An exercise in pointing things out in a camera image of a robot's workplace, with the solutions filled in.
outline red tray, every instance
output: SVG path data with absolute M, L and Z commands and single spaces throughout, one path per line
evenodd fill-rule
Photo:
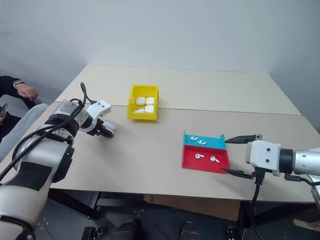
M 196 159 L 196 154 L 204 155 Z M 215 156 L 220 162 L 210 161 Z M 184 145 L 182 153 L 182 167 L 184 169 L 201 170 L 212 173 L 227 174 L 222 168 L 230 168 L 228 153 L 224 149 Z

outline smartphone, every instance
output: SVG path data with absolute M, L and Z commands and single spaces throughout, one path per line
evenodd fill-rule
M 0 118 L 6 114 L 7 108 L 8 108 L 7 103 L 0 108 Z

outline wristwatch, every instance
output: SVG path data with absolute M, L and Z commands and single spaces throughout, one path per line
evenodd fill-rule
M 25 83 L 25 81 L 23 81 L 23 80 L 21 80 L 21 79 L 15 80 L 15 81 L 13 82 L 13 87 L 16 88 L 16 85 L 18 85 L 18 84 L 24 84 L 24 83 Z

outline person's hand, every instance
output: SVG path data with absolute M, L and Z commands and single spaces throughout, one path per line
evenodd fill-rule
M 30 101 L 33 101 L 38 97 L 38 91 L 33 86 L 28 86 L 24 83 L 15 85 L 15 89 L 18 91 L 18 94 L 21 97 L 28 98 Z
M 5 113 L 5 115 L 3 115 L 3 116 L 0 116 L 0 126 L 4 123 L 6 116 L 7 116 L 7 113 Z

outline blue tray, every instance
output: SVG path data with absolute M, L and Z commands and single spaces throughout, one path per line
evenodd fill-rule
M 195 141 L 192 141 L 190 137 L 198 138 Z M 222 134 L 220 138 L 215 137 L 208 137 L 208 136 L 198 136 L 198 135 L 189 135 L 186 134 L 186 131 L 184 131 L 184 143 L 185 145 L 191 145 L 191 146 L 197 146 L 197 147 L 204 147 L 204 148 L 212 148 L 212 149 L 224 149 L 226 150 L 226 144 L 225 144 L 225 135 Z M 202 142 L 206 142 L 206 144 L 201 145 L 198 143 L 199 140 L 202 140 Z

